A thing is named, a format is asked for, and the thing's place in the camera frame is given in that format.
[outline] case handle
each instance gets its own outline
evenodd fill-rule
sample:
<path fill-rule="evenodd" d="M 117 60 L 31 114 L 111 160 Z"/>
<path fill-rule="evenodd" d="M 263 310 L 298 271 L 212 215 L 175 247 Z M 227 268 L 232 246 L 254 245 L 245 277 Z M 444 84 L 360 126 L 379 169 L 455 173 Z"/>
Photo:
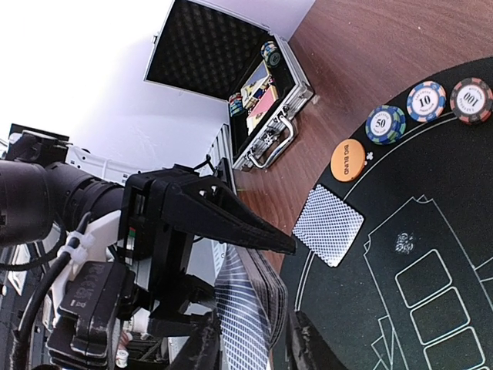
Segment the case handle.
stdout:
<path fill-rule="evenodd" d="M 289 136 L 277 146 L 277 148 L 269 155 L 269 158 L 267 158 L 266 161 L 262 164 L 257 160 L 257 158 L 255 158 L 255 156 L 251 152 L 246 155 L 247 158 L 253 163 L 253 165 L 257 168 L 260 168 L 261 170 L 270 167 L 270 165 L 283 153 L 284 150 L 286 150 L 287 146 L 291 144 L 291 142 L 298 134 L 296 127 L 294 126 L 294 124 L 292 124 L 291 121 L 288 120 L 288 118 L 281 114 L 279 116 L 279 120 L 285 125 L 285 127 L 287 127 L 289 131 Z"/>

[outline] orange poker chip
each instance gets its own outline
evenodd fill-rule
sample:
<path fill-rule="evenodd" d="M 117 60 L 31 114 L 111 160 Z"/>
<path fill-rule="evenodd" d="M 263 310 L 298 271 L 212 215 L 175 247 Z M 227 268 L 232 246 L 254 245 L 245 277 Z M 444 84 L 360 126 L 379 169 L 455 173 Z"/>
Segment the orange poker chip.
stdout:
<path fill-rule="evenodd" d="M 347 139 L 332 153 L 330 169 L 337 180 L 347 183 L 360 176 L 365 160 L 366 153 L 361 143 L 355 139 Z"/>

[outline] case lid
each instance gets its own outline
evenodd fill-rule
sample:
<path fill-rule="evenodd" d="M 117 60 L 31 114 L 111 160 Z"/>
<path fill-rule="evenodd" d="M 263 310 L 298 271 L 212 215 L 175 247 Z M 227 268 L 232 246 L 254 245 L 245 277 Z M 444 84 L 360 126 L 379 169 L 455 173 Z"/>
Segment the case lid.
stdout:
<path fill-rule="evenodd" d="M 268 36 L 265 29 L 225 12 L 175 0 L 146 81 L 228 99 Z"/>

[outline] wood grain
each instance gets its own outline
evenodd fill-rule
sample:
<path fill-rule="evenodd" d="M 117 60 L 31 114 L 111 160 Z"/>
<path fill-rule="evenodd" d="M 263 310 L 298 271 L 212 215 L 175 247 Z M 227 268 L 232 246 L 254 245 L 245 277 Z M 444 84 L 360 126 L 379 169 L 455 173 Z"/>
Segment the wood grain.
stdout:
<path fill-rule="evenodd" d="M 317 0 L 290 42 L 317 95 L 270 169 L 235 173 L 241 199 L 290 234 L 335 146 L 410 85 L 490 56 L 492 19 L 488 0 Z"/>

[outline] white wall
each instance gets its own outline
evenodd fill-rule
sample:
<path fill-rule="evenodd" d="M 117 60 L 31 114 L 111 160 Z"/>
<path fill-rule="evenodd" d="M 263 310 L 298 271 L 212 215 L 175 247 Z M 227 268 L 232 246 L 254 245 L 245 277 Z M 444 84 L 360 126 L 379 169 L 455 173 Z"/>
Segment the white wall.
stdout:
<path fill-rule="evenodd" d="M 11 123 L 146 167 L 203 160 L 227 105 L 143 82 L 170 0 L 0 4 L 0 136 Z"/>

